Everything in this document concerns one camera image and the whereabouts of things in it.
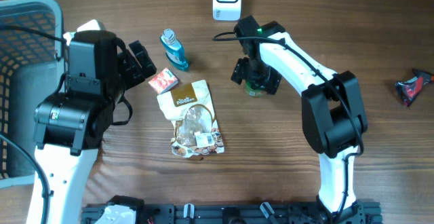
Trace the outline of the black orange hex wrench pack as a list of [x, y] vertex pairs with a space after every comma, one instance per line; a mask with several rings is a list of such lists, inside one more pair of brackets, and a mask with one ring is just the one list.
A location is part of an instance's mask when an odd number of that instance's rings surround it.
[[414, 77], [410, 80], [395, 83], [397, 95], [407, 107], [414, 102], [424, 85], [433, 83], [432, 73], [420, 69], [412, 69], [412, 72]]

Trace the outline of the blue mouthwash bottle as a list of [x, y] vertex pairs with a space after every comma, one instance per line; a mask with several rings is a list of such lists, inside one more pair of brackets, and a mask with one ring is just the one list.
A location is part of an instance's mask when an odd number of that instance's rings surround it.
[[160, 36], [168, 60], [179, 70], [187, 71], [189, 62], [186, 59], [184, 47], [177, 39], [172, 29], [165, 29]]

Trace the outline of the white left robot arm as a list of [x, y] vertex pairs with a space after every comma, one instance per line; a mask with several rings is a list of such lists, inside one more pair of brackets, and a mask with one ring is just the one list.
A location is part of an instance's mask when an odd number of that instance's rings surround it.
[[58, 87], [35, 109], [35, 160], [40, 180], [33, 187], [27, 223], [76, 223], [85, 185], [104, 132], [119, 103], [132, 106], [125, 91], [157, 69], [146, 48], [125, 44], [97, 20], [63, 35], [67, 68]]

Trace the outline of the green lid jar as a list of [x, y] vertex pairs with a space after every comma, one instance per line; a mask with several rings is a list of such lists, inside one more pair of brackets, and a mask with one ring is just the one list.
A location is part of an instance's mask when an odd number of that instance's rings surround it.
[[248, 81], [245, 82], [245, 92], [252, 97], [261, 97], [267, 94], [264, 90], [253, 89]]

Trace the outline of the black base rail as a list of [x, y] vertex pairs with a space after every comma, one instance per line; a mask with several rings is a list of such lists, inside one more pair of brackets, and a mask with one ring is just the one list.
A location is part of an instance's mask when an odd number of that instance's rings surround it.
[[[80, 223], [96, 223], [103, 216], [104, 209], [114, 204], [88, 205], [82, 208]], [[194, 209], [186, 205], [144, 204], [144, 213], [136, 223], [330, 223], [324, 210], [316, 202], [292, 202], [289, 204], [271, 204], [274, 214], [267, 214], [266, 207], [261, 210], [259, 204], [251, 205], [195, 205]], [[380, 203], [355, 202], [344, 210], [337, 223], [383, 223]]]

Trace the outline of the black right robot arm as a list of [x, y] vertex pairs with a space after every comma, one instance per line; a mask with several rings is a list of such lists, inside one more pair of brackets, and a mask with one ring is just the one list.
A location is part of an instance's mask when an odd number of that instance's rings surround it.
[[248, 16], [238, 20], [233, 34], [245, 58], [237, 61], [232, 81], [275, 94], [284, 79], [300, 95], [302, 131], [319, 156], [321, 212], [330, 223], [344, 223], [356, 202], [353, 164], [364, 152], [362, 134], [368, 127], [356, 76], [315, 61], [278, 22], [260, 26]]

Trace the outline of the dark grey plastic basket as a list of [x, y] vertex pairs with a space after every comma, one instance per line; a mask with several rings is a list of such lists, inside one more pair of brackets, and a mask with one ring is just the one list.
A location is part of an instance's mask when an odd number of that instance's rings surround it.
[[33, 155], [35, 109], [65, 70], [62, 10], [55, 0], [2, 0], [1, 26], [1, 133]]

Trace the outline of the beige nut snack pouch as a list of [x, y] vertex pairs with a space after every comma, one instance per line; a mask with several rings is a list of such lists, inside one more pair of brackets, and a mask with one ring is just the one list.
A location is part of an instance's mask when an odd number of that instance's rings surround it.
[[159, 108], [174, 127], [172, 153], [184, 158], [224, 153], [224, 142], [208, 83], [202, 79], [157, 97]]

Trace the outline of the red tissue pack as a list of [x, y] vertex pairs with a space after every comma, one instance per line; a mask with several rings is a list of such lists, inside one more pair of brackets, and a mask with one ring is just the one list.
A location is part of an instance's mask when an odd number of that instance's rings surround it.
[[156, 75], [149, 81], [149, 85], [158, 94], [163, 94], [171, 90], [179, 82], [178, 78], [168, 68], [164, 68], [162, 72]]

